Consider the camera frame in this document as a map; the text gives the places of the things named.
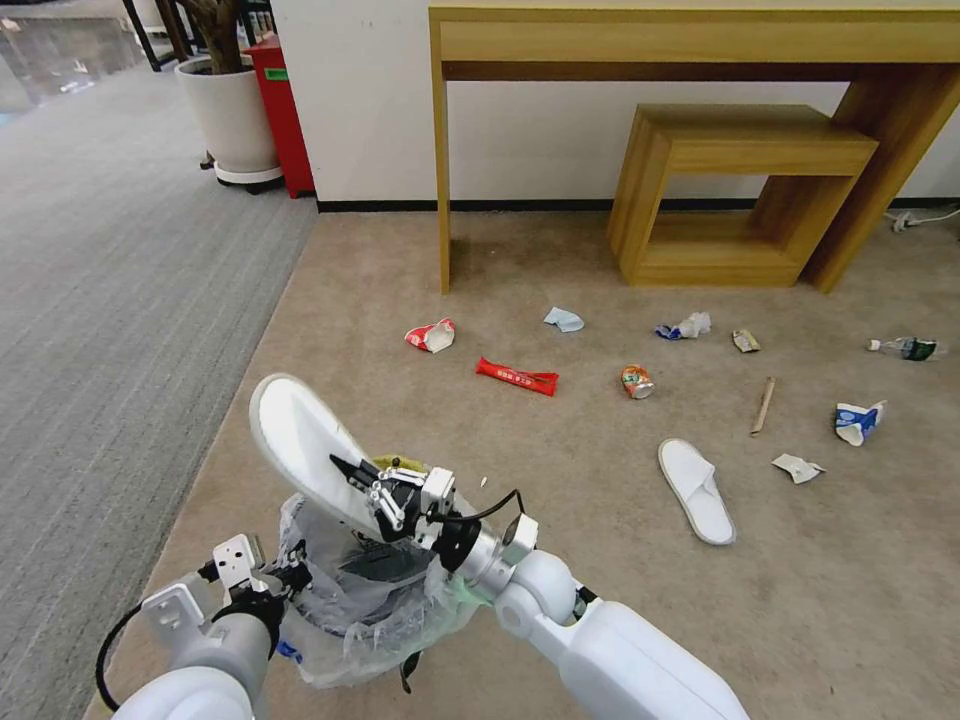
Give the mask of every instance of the floor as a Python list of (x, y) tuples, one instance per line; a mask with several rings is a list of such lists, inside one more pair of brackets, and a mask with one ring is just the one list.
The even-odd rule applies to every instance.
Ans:
[(144, 64), (0, 127), (0, 718), (78, 717), (316, 221)]
[[(952, 717), (960, 704), (960, 370), (869, 354), (872, 337), (957, 340), (960, 225), (878, 228), (831, 295), (792, 289), (631, 289), (602, 214), (457, 214), (453, 293), (438, 295), (431, 214), (322, 217), (155, 568), (150, 587), (202, 564), (243, 529), (275, 547), (290, 489), (258, 457), (246, 405), (256, 382), (303, 378), (373, 453), (457, 472), (477, 506), (519, 487), (559, 554), (602, 597), (626, 602), (715, 668), (754, 720)], [(586, 327), (561, 335), (552, 305)], [(709, 311), (713, 331), (669, 343), (661, 322)], [(402, 340), (450, 315), (437, 355)], [(763, 345), (742, 355), (730, 332)], [(553, 398), (474, 373), (484, 355), (555, 371)], [(627, 398), (627, 363), (650, 370)], [(749, 429), (768, 375), (766, 427)], [(833, 432), (838, 401), (887, 400), (861, 448)], [(686, 438), (717, 466), (735, 545), (691, 532), (656, 462)], [(789, 452), (826, 474), (795, 486), (770, 461)], [(481, 489), (480, 478), (489, 482)], [(498, 518), (502, 529), (506, 516)], [(134, 621), (109, 677), (127, 697), (164, 652)], [(391, 673), (318, 693), (291, 661), (271, 663), (273, 713), (290, 718), (584, 717), (552, 668), (481, 610), (426, 653), (403, 694)], [(105, 717), (94, 700), (88, 718)]]
[(120, 0), (0, 4), (0, 125), (143, 60)]

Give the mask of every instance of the white plastic bag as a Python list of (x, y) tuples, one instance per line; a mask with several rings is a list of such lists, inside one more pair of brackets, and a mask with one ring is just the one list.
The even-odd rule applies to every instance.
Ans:
[(288, 609), (277, 651), (315, 688), (400, 666), (466, 625), (479, 604), (433, 553), (365, 538), (297, 494), (280, 509), (280, 552), (301, 539), (313, 584)]

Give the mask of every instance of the red trash can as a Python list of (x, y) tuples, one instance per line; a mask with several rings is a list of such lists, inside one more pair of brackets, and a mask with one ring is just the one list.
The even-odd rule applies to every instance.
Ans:
[(287, 79), (287, 65), (283, 61), (280, 38), (272, 35), (243, 52), (253, 59), (287, 192), (292, 198), (316, 192), (307, 147), (303, 144), (300, 118), (297, 117), (297, 106), (293, 102), (293, 91)]

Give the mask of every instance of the tree trunk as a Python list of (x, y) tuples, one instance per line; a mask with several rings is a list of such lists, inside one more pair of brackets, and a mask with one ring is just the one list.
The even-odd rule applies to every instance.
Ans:
[(207, 44), (214, 75), (243, 72), (237, 41), (236, 0), (179, 0), (196, 22)]

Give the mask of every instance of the table top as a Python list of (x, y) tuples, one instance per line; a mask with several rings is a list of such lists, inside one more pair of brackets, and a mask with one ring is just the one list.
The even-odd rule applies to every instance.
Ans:
[(434, 0), (443, 62), (960, 63), (960, 0)]
[(533, 10), (762, 10), (960, 12), (960, 0), (432, 0), (431, 8)]

